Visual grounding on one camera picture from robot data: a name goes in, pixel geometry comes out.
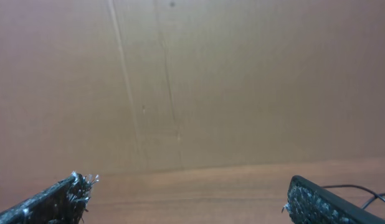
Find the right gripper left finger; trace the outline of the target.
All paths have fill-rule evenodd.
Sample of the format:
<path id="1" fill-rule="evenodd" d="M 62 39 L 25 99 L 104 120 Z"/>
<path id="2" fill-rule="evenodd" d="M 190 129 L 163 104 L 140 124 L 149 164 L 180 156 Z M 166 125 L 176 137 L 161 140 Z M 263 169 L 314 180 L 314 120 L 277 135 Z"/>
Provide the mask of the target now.
<path id="1" fill-rule="evenodd" d="M 0 212 L 0 224 L 79 224 L 99 176 L 75 171 L 51 187 Z"/>

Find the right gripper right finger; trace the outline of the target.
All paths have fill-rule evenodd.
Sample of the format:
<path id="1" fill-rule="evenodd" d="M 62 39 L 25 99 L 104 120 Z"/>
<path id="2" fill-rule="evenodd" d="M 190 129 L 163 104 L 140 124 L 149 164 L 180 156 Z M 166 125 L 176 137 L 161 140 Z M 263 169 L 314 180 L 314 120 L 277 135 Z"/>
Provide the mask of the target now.
<path id="1" fill-rule="evenodd" d="M 372 195 L 361 207 L 329 191 L 333 188 L 355 188 Z M 385 203 L 385 192 L 376 193 L 366 187 L 341 184 L 319 186 L 310 180 L 294 175 L 287 192 L 287 211 L 293 223 L 299 224 L 385 224 L 385 220 L 366 211 L 375 200 Z"/>

